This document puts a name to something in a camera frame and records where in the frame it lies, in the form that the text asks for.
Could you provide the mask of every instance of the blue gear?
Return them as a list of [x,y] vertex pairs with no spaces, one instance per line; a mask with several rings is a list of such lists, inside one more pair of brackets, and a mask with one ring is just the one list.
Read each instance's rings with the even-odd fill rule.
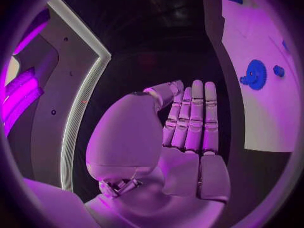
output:
[[259,60],[252,60],[247,68],[246,76],[240,78],[242,84],[248,84],[253,90],[260,90],[266,83],[267,71],[265,65]]

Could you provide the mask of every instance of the white panel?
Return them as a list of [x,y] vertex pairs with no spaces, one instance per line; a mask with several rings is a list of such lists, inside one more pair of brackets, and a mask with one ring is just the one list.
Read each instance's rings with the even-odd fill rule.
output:
[[[245,109],[245,148],[263,151],[293,151],[300,118],[299,84],[293,60],[282,46],[283,38],[267,14],[249,0],[242,5],[223,1],[225,18],[222,42],[238,79],[246,75],[253,59],[267,68],[261,90],[240,85]],[[280,78],[273,72],[285,69]]]

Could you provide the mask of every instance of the white robot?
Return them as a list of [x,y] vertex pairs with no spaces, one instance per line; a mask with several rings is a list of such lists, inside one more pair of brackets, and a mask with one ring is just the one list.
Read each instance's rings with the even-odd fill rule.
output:
[[[157,112],[172,101],[162,129]],[[86,206],[102,227],[210,227],[230,197],[217,153],[214,83],[205,97],[200,80],[185,91],[175,81],[126,95],[89,141],[87,168],[101,194]]]

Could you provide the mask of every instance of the robot finger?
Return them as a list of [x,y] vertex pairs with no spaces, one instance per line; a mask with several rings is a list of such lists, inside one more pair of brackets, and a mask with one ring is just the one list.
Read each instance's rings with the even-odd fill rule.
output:
[[173,99],[173,104],[168,115],[168,119],[163,128],[163,146],[170,146],[172,137],[178,121],[178,116],[181,108],[183,92],[178,94]]
[[185,149],[199,151],[202,129],[203,129],[203,110],[204,110],[204,85],[200,80],[193,81],[192,84],[192,104],[188,133],[185,141]]
[[179,149],[184,148],[187,136],[191,111],[191,94],[191,87],[187,87],[183,95],[178,121],[171,142],[172,146],[178,147]]
[[218,152],[218,121],[216,87],[213,82],[205,84],[206,120],[203,140],[203,152]]

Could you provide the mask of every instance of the robotic hand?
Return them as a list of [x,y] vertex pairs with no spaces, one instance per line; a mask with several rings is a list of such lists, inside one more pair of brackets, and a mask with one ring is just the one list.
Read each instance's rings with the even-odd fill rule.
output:
[[[172,101],[163,128],[157,111]],[[121,219],[133,227],[211,226],[230,196],[217,127],[212,82],[205,101],[199,80],[185,91],[176,81],[121,98],[87,148],[88,171],[102,192],[87,203],[92,215],[110,227],[121,227]]]

